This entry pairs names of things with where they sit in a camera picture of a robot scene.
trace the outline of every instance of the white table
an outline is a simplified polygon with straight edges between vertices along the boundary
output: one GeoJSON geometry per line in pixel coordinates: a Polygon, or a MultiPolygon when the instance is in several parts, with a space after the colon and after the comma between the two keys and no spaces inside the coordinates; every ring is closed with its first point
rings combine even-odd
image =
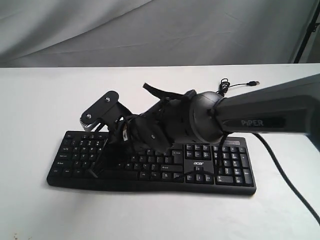
{"type": "MultiPolygon", "coordinates": [[[[166,91],[227,97],[320,73],[320,64],[137,68],[0,69],[0,239],[10,240],[318,240],[320,228],[278,173],[263,145],[246,137],[257,190],[251,197],[119,193],[48,186],[46,176],[67,130],[105,92],[141,113],[166,91]]],[[[301,135],[264,134],[293,184],[320,213],[320,154],[301,135]]]]}

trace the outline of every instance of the gray backdrop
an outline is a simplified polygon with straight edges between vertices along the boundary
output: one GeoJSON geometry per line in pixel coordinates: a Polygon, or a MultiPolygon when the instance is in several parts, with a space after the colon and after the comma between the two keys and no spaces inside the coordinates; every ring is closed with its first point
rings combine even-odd
{"type": "Polygon", "coordinates": [[[275,64],[317,0],[0,0],[0,67],[275,64]]]}

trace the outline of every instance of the keyboard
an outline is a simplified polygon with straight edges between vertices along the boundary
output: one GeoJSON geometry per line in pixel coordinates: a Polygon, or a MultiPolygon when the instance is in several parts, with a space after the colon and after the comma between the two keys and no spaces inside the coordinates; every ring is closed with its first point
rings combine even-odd
{"type": "Polygon", "coordinates": [[[127,156],[125,162],[105,169],[95,178],[88,169],[96,163],[107,138],[107,132],[67,131],[49,170],[48,184],[96,191],[235,195],[252,195],[257,189],[243,137],[226,139],[222,159],[218,145],[174,144],[165,153],[146,149],[127,156]],[[195,170],[198,172],[184,176],[195,170]]]}

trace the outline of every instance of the black keyboard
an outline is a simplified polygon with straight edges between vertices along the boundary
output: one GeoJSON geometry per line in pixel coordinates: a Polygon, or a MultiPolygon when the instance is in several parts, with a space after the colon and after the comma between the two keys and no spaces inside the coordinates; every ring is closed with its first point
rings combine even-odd
{"type": "Polygon", "coordinates": [[[124,192],[182,191],[252,195],[256,183],[246,140],[228,137],[218,160],[218,145],[174,144],[165,153],[152,149],[128,156],[127,161],[94,178],[88,169],[103,150],[107,132],[67,131],[53,161],[51,186],[124,192]],[[213,177],[214,169],[218,175],[213,177]]]}

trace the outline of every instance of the space bar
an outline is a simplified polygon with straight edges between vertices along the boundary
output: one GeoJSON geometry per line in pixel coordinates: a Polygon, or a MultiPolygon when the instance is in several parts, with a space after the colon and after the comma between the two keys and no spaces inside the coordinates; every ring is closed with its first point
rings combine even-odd
{"type": "Polygon", "coordinates": [[[136,171],[111,171],[106,170],[99,174],[101,179],[138,180],[136,171]]]}

